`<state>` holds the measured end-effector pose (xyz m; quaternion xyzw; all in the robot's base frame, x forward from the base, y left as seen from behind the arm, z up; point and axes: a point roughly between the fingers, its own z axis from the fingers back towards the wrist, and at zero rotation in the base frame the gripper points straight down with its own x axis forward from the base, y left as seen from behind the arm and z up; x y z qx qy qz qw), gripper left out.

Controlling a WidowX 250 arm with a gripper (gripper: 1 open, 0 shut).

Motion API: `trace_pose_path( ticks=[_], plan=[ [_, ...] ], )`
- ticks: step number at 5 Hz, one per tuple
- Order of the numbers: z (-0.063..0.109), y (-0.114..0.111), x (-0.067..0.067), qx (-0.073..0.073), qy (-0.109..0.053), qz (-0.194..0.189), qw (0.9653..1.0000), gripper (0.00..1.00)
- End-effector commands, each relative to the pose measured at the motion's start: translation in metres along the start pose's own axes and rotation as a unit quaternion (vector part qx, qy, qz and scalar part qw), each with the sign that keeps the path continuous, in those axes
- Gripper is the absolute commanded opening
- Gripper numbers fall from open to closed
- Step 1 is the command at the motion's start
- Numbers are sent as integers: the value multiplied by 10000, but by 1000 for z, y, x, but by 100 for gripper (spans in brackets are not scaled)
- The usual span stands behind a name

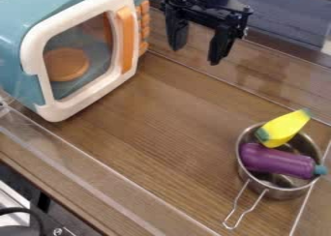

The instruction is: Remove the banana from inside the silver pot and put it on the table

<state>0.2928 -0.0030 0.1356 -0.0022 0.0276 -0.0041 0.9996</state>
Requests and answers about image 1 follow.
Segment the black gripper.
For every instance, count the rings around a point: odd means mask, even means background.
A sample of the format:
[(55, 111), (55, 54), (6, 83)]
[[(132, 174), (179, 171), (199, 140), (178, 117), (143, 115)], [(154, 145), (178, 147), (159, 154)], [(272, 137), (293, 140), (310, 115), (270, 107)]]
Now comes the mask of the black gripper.
[(208, 50), (210, 64), (216, 66), (228, 56), (235, 38), (246, 36), (254, 10), (239, 0), (164, 0), (163, 12), (168, 44), (175, 51), (187, 44), (190, 22), (218, 27)]

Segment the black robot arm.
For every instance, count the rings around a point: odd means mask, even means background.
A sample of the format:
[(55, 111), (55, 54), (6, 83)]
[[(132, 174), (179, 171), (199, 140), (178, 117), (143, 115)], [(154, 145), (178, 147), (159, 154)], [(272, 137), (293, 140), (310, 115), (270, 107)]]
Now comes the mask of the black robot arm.
[(248, 17), (254, 13), (252, 8), (238, 0), (164, 0), (162, 11), (168, 45), (174, 51), (187, 44), (192, 22), (215, 30), (207, 57), (211, 66), (228, 56), (235, 40), (247, 36)]

